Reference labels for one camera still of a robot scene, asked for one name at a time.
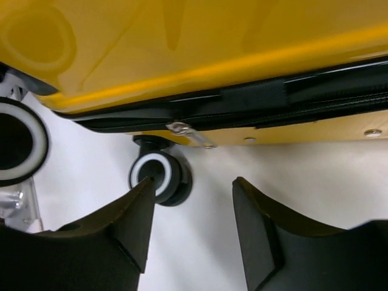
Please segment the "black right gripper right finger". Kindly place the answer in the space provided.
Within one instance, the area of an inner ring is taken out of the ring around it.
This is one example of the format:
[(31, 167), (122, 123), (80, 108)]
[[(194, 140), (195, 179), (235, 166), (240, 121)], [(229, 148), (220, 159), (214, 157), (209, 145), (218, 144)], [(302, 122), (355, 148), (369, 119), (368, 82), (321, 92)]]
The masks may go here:
[(387, 289), (387, 221), (330, 226), (242, 177), (232, 197), (248, 290)]

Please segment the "yellow suitcase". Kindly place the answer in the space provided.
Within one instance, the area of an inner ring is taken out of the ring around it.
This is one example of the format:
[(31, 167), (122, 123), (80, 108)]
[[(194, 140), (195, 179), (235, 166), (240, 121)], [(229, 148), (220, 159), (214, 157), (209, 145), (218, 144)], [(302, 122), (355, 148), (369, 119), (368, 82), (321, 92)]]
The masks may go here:
[(130, 187), (192, 188), (173, 144), (387, 138), (386, 1), (2, 1), (1, 96), (140, 147)]

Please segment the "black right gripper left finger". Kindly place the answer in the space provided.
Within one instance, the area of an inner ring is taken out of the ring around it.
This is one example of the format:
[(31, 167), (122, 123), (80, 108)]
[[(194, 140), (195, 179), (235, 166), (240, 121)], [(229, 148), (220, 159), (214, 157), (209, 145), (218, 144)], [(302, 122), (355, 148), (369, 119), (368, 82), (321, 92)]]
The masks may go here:
[(153, 179), (56, 231), (1, 226), (1, 290), (137, 290), (155, 208)]

